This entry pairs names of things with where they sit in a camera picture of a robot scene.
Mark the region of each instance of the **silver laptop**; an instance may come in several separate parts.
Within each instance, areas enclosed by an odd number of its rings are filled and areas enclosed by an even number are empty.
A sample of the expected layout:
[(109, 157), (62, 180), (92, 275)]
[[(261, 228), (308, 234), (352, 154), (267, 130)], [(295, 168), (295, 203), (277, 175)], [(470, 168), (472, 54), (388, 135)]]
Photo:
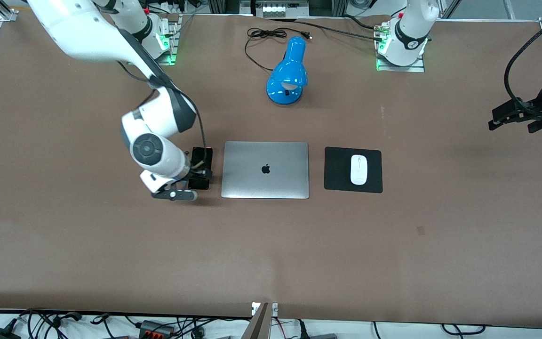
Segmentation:
[(223, 198), (308, 198), (306, 142), (225, 143)]

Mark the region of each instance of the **blue desk lamp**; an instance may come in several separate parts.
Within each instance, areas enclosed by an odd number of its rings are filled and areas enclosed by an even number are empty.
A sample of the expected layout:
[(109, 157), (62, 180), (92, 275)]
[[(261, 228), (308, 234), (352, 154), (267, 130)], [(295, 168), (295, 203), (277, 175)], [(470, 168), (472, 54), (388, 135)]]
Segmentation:
[(305, 39), (295, 36), (288, 40), (286, 55), (271, 73), (267, 81), (267, 95), (274, 103), (289, 105), (295, 103), (307, 86), (307, 70), (303, 65)]

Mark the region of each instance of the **white mouse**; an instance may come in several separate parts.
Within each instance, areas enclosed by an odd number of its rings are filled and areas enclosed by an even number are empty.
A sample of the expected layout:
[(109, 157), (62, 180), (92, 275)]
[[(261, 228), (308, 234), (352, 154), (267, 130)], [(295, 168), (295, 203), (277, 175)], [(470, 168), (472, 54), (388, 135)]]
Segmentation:
[(367, 158), (359, 154), (351, 157), (351, 182), (363, 185), (367, 182)]

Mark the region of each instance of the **black mouse pad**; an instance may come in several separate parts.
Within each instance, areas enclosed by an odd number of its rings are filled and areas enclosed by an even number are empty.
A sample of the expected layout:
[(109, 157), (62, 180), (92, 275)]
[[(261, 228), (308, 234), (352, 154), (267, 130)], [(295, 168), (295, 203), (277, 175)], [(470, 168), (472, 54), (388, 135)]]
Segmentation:
[[(363, 185), (351, 182), (351, 157), (356, 154), (367, 158), (367, 182)], [(334, 191), (382, 193), (382, 152), (326, 147), (323, 187)]]

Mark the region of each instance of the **brown table surface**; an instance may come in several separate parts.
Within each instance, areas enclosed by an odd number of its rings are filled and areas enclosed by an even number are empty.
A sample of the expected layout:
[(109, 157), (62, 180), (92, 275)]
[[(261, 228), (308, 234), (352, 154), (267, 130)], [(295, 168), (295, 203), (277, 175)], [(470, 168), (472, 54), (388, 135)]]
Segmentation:
[[(286, 25), (314, 39), (309, 86), (279, 107), (244, 43)], [(248, 316), (262, 300), (286, 318), (542, 327), (542, 133), (486, 124), (538, 28), (437, 22), (426, 73), (390, 73), (366, 40), (196, 17), (164, 68), (215, 149), (211, 189), (187, 203), (150, 198), (119, 137), (149, 89), (69, 58), (22, 13), (0, 32), (0, 307)], [(273, 67), (285, 42), (249, 51)], [(540, 90), (542, 37), (511, 80), (524, 99)], [(200, 134), (172, 141), (191, 150)], [(308, 142), (310, 198), (221, 198), (226, 141)], [(325, 190), (326, 146), (381, 150), (383, 193)]]

